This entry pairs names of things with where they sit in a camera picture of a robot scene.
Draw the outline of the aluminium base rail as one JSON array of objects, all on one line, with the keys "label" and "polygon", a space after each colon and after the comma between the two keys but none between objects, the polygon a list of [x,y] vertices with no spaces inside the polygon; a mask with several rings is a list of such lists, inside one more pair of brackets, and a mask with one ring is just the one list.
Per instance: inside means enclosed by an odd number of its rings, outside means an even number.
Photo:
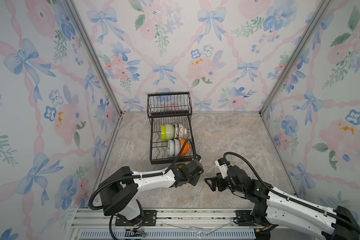
[{"label": "aluminium base rail", "polygon": [[157,209],[141,227],[109,225],[101,211],[78,210],[68,240],[253,240],[255,225],[239,226],[236,209]]}]

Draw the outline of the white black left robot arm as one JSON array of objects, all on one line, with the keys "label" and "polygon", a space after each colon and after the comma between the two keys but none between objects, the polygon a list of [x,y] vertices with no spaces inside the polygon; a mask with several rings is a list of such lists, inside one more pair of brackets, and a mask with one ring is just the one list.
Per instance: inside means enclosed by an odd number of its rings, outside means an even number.
[{"label": "white black left robot arm", "polygon": [[100,196],[102,204],[92,206],[91,209],[102,210],[106,217],[119,214],[127,221],[134,222],[144,215],[140,202],[133,201],[137,193],[177,188],[185,184],[196,186],[203,172],[199,160],[151,172],[136,172],[129,167],[122,167],[103,181],[92,194],[92,198]]}]

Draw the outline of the blue yellow patterned bowl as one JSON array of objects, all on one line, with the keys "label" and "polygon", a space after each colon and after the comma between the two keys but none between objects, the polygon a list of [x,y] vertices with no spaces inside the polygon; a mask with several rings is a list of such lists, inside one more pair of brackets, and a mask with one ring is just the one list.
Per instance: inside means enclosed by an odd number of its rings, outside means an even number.
[{"label": "blue yellow patterned bowl", "polygon": [[175,139],[180,139],[183,136],[183,127],[180,124],[174,124],[175,127]]}]

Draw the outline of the teal striped bowl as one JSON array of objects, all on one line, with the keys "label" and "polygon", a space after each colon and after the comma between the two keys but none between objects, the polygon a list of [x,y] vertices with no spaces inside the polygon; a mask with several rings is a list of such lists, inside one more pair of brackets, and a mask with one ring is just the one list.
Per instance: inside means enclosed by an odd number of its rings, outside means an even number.
[{"label": "teal striped bowl", "polygon": [[167,155],[169,158],[173,157],[175,155],[175,141],[174,140],[168,140],[167,141]]}]

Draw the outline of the pink striped bowl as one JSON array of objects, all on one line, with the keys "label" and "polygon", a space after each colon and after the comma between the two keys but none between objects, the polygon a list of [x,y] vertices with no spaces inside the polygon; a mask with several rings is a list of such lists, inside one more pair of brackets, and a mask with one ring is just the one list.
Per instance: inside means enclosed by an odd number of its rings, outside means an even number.
[{"label": "pink striped bowl", "polygon": [[177,156],[182,148],[182,143],[181,140],[179,139],[174,139],[174,142],[175,142],[175,156]]}]

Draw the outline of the lime green bowl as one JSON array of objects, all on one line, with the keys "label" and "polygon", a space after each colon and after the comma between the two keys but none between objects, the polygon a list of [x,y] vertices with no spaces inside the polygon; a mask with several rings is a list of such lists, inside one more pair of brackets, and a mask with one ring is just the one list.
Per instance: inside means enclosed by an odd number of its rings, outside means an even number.
[{"label": "lime green bowl", "polygon": [[167,140],[167,132],[166,132],[165,125],[161,125],[161,139],[162,139],[162,142]]}]

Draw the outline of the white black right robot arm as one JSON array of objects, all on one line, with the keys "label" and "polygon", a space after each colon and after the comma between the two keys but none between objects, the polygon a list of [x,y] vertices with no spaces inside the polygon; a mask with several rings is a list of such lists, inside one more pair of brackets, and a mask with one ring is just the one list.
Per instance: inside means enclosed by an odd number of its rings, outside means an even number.
[{"label": "white black right robot arm", "polygon": [[360,227],[348,209],[310,204],[251,179],[237,166],[223,166],[220,170],[215,177],[205,179],[209,188],[213,192],[228,190],[254,204],[246,216],[236,217],[237,225],[262,226],[259,232],[265,234],[275,226],[284,226],[319,240],[360,240]]}]

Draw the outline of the aluminium corner post right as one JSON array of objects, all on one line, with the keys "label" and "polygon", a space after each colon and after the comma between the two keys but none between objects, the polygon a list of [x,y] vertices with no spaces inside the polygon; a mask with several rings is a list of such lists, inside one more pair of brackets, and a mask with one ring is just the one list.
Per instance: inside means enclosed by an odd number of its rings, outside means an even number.
[{"label": "aluminium corner post right", "polygon": [[331,5],[331,3],[332,3],[332,1],[330,1],[330,0],[324,0],[324,1],[319,2],[319,5],[311,18],[311,22],[305,28],[305,31],[303,32],[300,41],[297,43],[294,51],[292,52],[289,60],[287,61],[285,69],[282,70],[280,77],[277,79],[269,96],[266,98],[265,103],[263,104],[262,108],[260,109],[259,114],[261,117],[266,115],[266,112],[270,108],[270,105],[271,105],[273,99],[276,97],[279,89],[284,84],[289,73],[292,71],[292,68],[294,67],[295,63],[298,61],[299,57],[305,50],[307,43],[309,42],[311,37],[313,37],[316,29],[320,25],[320,22],[326,15],[326,12],[328,11],[328,8]]}]

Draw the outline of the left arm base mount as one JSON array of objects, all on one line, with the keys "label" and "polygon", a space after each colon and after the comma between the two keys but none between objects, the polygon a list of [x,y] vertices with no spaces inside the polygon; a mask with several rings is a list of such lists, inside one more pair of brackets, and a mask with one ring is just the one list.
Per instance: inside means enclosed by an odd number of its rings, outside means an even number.
[{"label": "left arm base mount", "polygon": [[117,227],[154,227],[157,221],[156,210],[143,210],[136,218],[128,220],[122,215],[117,215],[115,226]]}]

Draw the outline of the aluminium corner post left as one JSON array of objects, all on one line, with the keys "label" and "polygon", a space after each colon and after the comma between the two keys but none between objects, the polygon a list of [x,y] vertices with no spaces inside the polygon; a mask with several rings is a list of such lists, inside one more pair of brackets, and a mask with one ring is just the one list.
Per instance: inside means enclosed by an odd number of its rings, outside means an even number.
[{"label": "aluminium corner post left", "polygon": [[112,90],[112,86],[109,83],[103,68],[101,67],[100,60],[96,54],[93,44],[91,43],[90,36],[83,24],[80,14],[77,11],[74,1],[62,0],[62,3],[64,5],[64,7],[67,9],[67,12],[72,19],[74,27],[78,31],[78,35],[82,40],[83,46],[84,46],[87,54],[89,55],[90,62],[93,64],[93,66],[96,70],[96,73],[98,74],[98,76],[100,78],[101,83],[104,85],[105,91],[110,98],[110,102],[111,102],[112,106],[115,108],[117,115],[120,117],[122,115],[122,111],[120,109],[119,104],[117,103],[117,99]]}]

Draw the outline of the orange white bowl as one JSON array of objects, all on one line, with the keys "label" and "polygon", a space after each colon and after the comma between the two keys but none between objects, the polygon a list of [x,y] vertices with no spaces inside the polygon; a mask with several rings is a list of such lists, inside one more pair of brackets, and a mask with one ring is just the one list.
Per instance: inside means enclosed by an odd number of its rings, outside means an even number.
[{"label": "orange white bowl", "polygon": [[190,144],[184,139],[180,139],[180,143],[181,143],[181,146],[180,146],[181,156],[185,156],[188,153],[188,151],[190,150]]}]

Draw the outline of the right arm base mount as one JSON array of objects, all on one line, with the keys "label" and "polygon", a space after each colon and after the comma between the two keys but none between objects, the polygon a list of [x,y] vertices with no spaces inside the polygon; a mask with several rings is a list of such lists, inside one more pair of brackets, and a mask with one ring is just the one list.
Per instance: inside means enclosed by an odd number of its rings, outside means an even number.
[{"label": "right arm base mount", "polygon": [[254,226],[277,226],[266,219],[267,214],[264,211],[256,210],[236,210],[234,223],[238,226],[254,227]]}]

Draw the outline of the aluminium corner post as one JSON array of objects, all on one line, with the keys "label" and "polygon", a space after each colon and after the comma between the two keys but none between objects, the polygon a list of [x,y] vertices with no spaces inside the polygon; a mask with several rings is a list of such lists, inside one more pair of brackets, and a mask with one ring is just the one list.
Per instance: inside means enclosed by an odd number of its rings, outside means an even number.
[{"label": "aluminium corner post", "polygon": [[289,73],[292,71],[292,68],[294,67],[295,63],[298,61],[299,57],[305,50],[307,43],[309,42],[311,37],[313,37],[316,29],[320,25],[320,22],[326,15],[326,12],[328,11],[328,8],[331,5],[331,3],[332,3],[332,1],[330,1],[330,0],[324,0],[324,1],[319,2],[319,5],[311,18],[311,22],[305,28],[305,31],[303,32],[300,41],[297,43],[294,51],[292,52],[289,60],[287,61],[285,69],[282,70],[280,77],[277,79],[269,96],[266,98],[265,103],[263,104],[262,108],[260,109],[259,114],[261,117],[266,115],[266,112],[270,108],[270,105],[271,105],[273,99],[276,97],[279,89],[284,84]]},{"label": "aluminium corner post", "polygon": [[82,40],[83,46],[84,46],[87,54],[89,55],[90,62],[93,64],[93,66],[96,70],[96,73],[98,74],[98,76],[100,78],[101,83],[104,85],[105,91],[110,98],[110,102],[111,102],[112,106],[115,108],[117,115],[120,117],[122,115],[122,111],[120,109],[119,104],[117,103],[117,99],[112,90],[112,86],[109,83],[103,68],[101,67],[100,60],[96,54],[93,44],[91,43],[90,36],[83,24],[80,14],[77,11],[74,1],[62,0],[62,3],[64,5],[64,7],[67,9],[67,12],[72,19],[74,27],[78,31],[78,35]]}]

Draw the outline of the white maroon patterned bowl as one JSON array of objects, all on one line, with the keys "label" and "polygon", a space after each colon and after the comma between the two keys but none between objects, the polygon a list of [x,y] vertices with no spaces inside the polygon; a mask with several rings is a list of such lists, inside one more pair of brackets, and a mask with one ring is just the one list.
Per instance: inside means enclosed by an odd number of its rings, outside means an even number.
[{"label": "white maroon patterned bowl", "polygon": [[188,132],[188,130],[186,127],[184,127],[183,125],[179,125],[179,137],[181,139],[183,139],[184,137],[187,136],[187,132]]}]

